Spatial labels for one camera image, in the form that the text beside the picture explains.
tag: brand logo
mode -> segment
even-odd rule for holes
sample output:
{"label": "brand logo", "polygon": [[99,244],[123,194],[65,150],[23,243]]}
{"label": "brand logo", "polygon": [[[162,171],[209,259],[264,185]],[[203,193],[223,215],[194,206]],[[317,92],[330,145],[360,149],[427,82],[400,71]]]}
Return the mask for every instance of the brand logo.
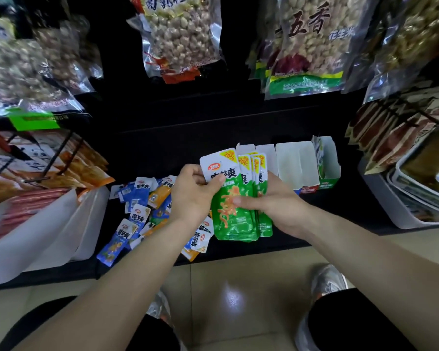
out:
{"label": "brand logo", "polygon": [[220,167],[221,167],[221,164],[220,164],[219,162],[216,162],[216,163],[214,163],[214,164],[211,164],[211,165],[208,167],[208,170],[210,170],[210,171],[216,171],[216,170],[218,170]]}

